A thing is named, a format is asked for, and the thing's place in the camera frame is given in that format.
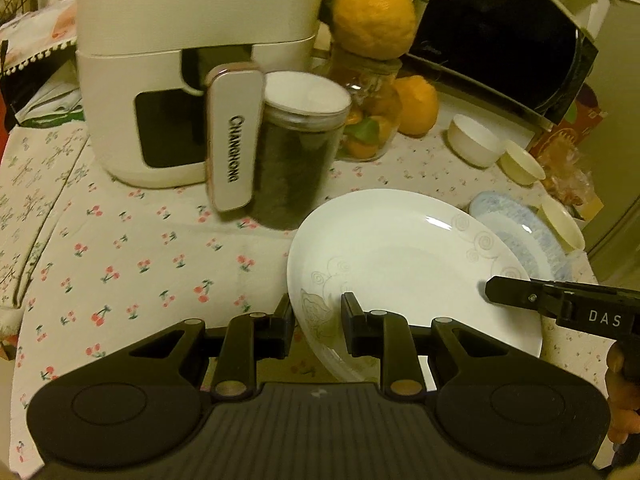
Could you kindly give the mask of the person's right hand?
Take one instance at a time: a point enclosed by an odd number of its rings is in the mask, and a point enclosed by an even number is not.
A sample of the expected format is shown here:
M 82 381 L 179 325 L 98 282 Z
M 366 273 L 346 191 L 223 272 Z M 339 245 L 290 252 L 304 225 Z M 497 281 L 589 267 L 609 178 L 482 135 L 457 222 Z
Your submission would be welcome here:
M 605 385 L 611 412 L 608 438 L 614 444 L 623 444 L 632 434 L 639 433 L 639 387 L 623 376 L 625 355 L 616 342 L 606 356 Z

